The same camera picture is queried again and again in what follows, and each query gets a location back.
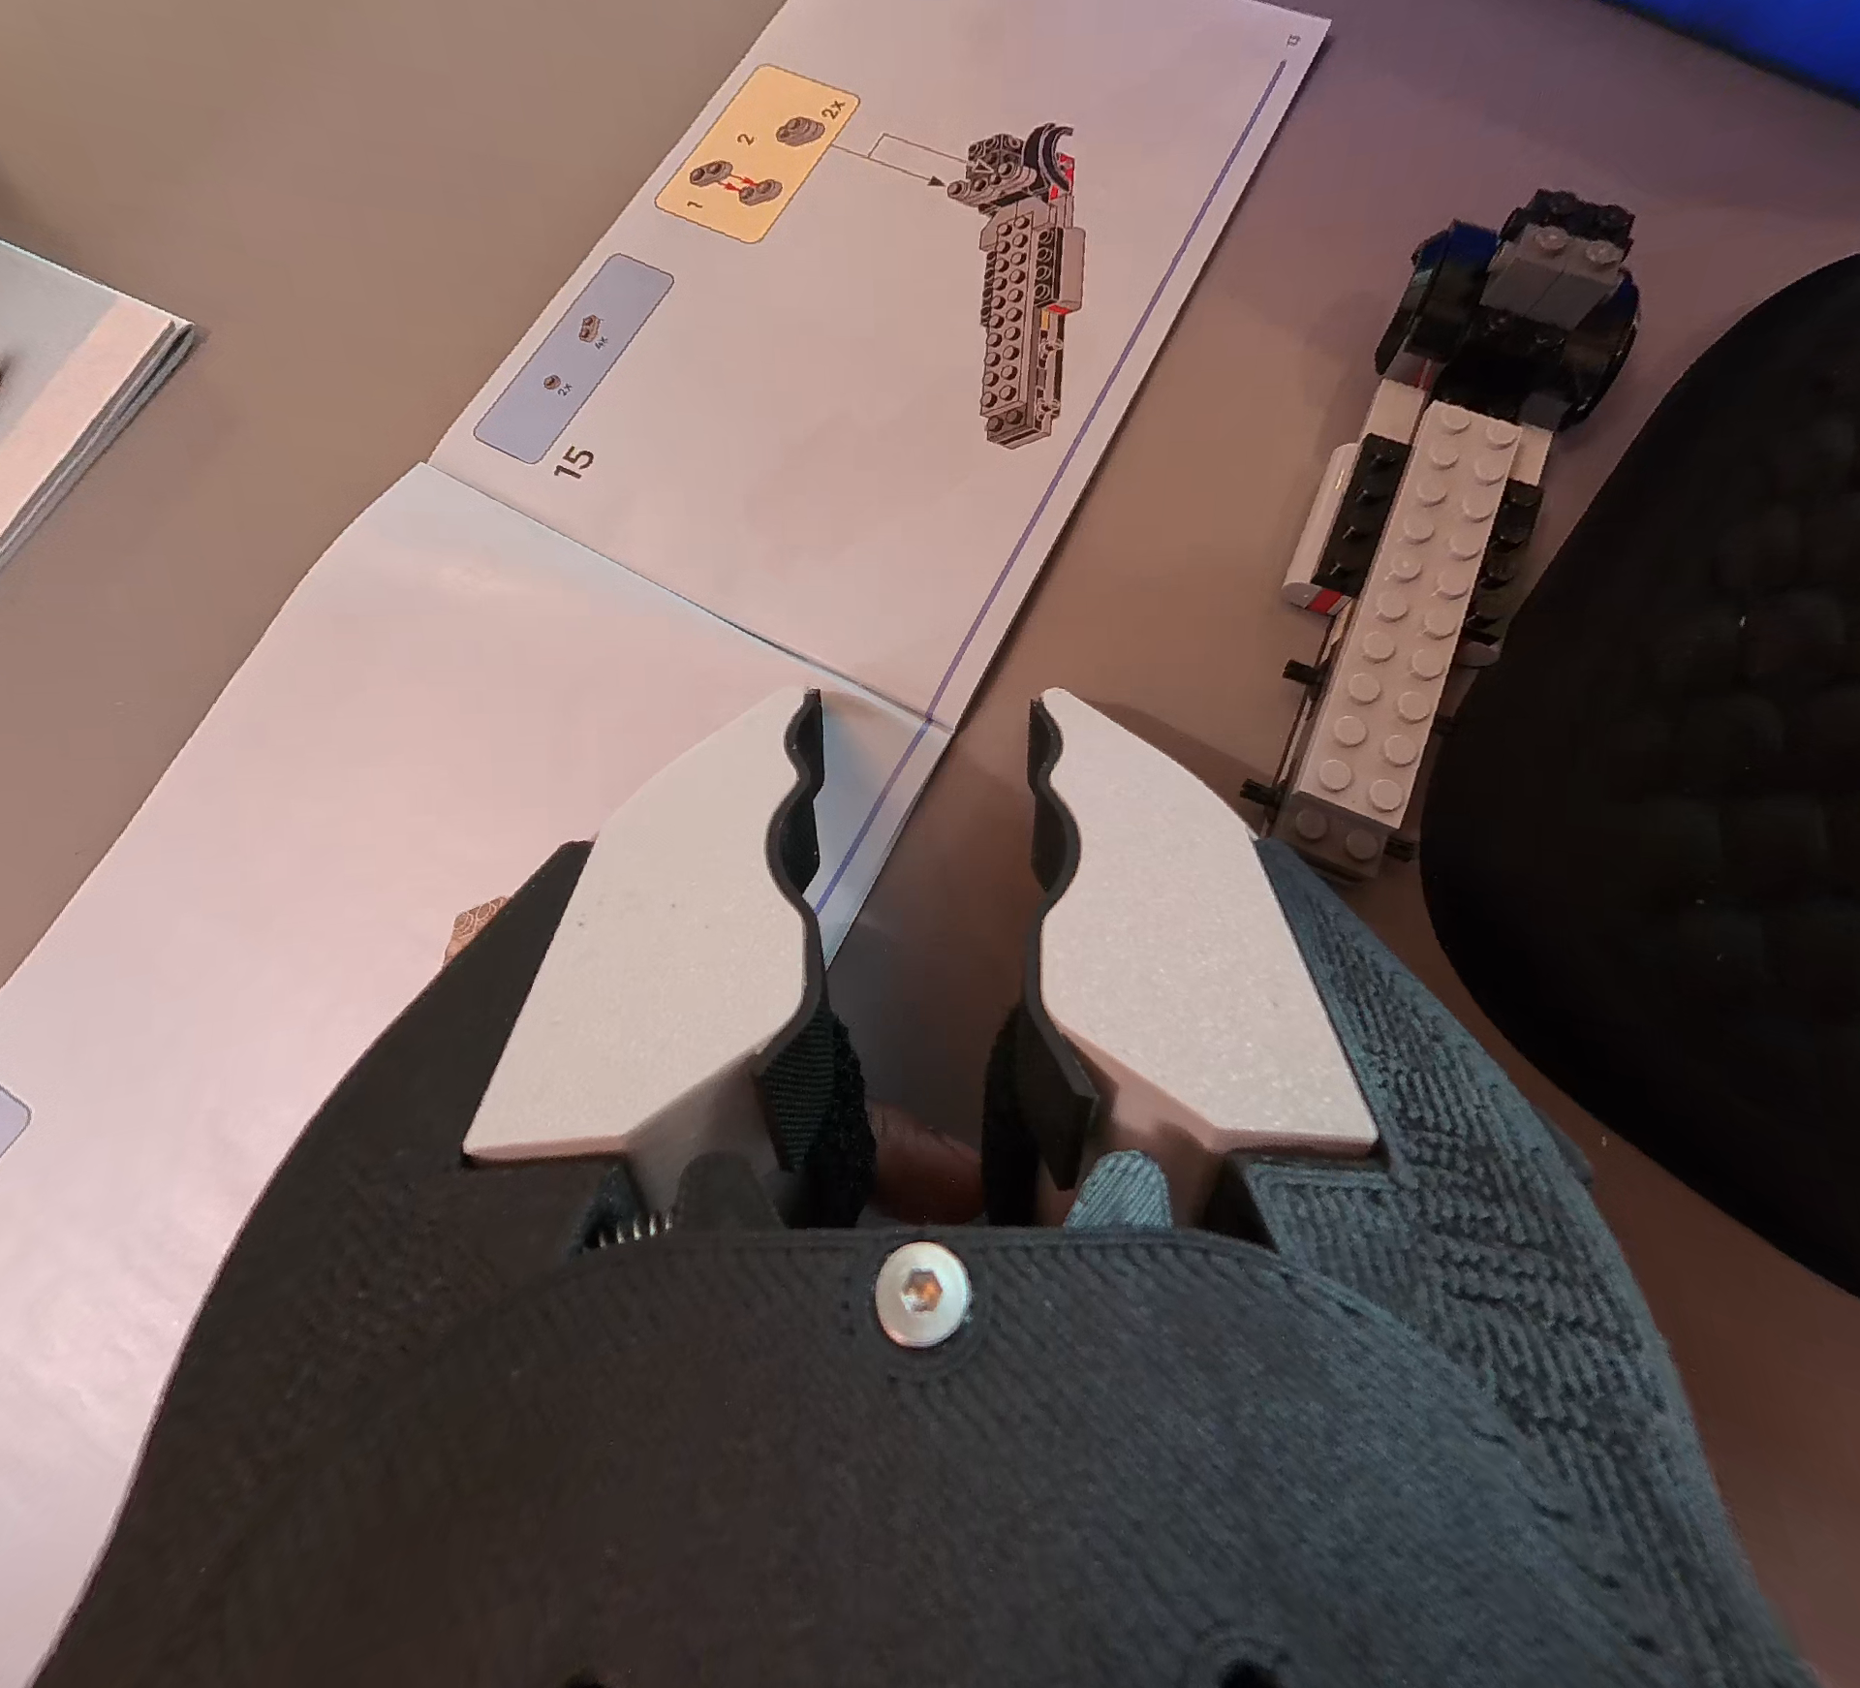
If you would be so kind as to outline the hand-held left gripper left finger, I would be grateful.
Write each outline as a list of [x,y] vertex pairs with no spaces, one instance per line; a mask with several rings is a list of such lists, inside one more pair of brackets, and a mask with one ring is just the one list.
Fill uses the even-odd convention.
[[778,690],[653,777],[601,829],[502,1050],[476,1165],[617,1157],[653,1211],[685,1167],[800,1165],[764,1082],[826,986],[814,690]]

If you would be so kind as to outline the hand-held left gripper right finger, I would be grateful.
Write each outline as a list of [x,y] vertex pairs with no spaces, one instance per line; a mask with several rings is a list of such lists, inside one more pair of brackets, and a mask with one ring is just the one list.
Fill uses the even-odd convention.
[[1244,819],[1059,688],[1031,705],[1029,783],[1021,1115],[1049,1183],[1138,1151],[1202,1211],[1234,1153],[1367,1159],[1375,1119]]

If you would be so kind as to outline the partly built lego vehicle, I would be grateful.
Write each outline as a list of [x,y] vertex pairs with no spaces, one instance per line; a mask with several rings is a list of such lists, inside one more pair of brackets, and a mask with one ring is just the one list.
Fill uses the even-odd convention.
[[1303,703],[1273,779],[1244,787],[1333,881],[1413,853],[1451,672],[1498,660],[1552,449],[1634,349],[1634,224],[1544,188],[1502,228],[1455,222],[1415,250],[1361,437],[1335,451],[1281,584],[1327,636],[1285,670]]

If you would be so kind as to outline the open lego instruction booklet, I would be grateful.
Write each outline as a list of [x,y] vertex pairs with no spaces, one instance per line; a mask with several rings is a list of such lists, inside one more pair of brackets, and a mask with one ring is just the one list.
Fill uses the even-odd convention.
[[263,1179],[456,912],[808,688],[840,946],[1329,33],[784,3],[311,568],[4,988],[4,1685]]

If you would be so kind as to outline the black padded cushion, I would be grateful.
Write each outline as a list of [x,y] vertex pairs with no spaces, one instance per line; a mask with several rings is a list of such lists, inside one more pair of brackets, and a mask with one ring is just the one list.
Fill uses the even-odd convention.
[[1858,262],[1727,331],[1435,761],[1435,934],[1508,1042],[1858,1283]]

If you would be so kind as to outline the folded paper booklet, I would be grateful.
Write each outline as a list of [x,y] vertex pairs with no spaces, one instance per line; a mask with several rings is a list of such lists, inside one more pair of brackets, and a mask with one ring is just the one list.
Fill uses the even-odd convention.
[[34,536],[195,343],[155,305],[2,246],[2,560]]

